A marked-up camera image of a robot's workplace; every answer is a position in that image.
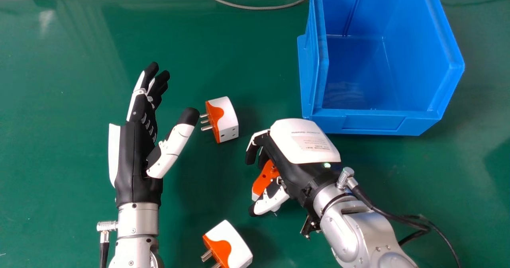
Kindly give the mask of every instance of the cable connector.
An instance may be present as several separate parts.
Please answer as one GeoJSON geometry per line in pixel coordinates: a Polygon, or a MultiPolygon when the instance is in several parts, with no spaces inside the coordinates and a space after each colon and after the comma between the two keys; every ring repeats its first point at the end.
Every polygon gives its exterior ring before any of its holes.
{"type": "Polygon", "coordinates": [[[239,122],[228,97],[206,101],[206,113],[201,114],[200,118],[207,118],[200,121],[200,123],[209,123],[201,130],[213,130],[217,143],[229,141],[239,136],[239,122]]]}
{"type": "Polygon", "coordinates": [[[224,220],[202,236],[208,249],[202,255],[202,262],[213,257],[216,264],[213,268],[246,268],[253,254],[235,228],[224,220]]]}

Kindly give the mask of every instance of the blue plastic bin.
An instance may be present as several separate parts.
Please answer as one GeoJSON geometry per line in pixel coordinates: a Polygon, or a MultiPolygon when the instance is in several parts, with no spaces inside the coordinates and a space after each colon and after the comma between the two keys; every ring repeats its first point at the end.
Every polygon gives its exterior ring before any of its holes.
{"type": "Polygon", "coordinates": [[[301,106],[326,133],[420,135],[464,72],[439,0],[310,0],[301,106]]]}

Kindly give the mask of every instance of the green table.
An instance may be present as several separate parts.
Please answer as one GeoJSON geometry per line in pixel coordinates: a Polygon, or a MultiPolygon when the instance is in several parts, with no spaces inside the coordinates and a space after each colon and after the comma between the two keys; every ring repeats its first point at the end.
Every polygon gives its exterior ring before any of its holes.
{"type": "MultiPolygon", "coordinates": [[[[464,267],[506,267],[510,0],[441,1],[466,61],[444,119],[421,137],[330,137],[381,207],[435,221],[464,267]]],[[[95,224],[117,216],[108,123],[124,121],[140,70],[158,61],[173,77],[158,109],[161,131],[184,107],[204,111],[204,101],[222,96],[241,130],[222,145],[197,130],[165,177],[166,266],[211,266],[200,262],[202,234],[228,219],[254,268],[337,267],[322,235],[299,235],[305,214],[296,203],[277,217],[247,213],[259,173],[243,163],[250,135],[300,117],[296,37],[307,16],[307,4],[249,12],[212,0],[1,0],[0,266],[98,265],[95,224]]],[[[410,232],[394,227],[399,238],[410,232]]],[[[435,234],[405,250],[421,268],[454,265],[435,234]]]]}

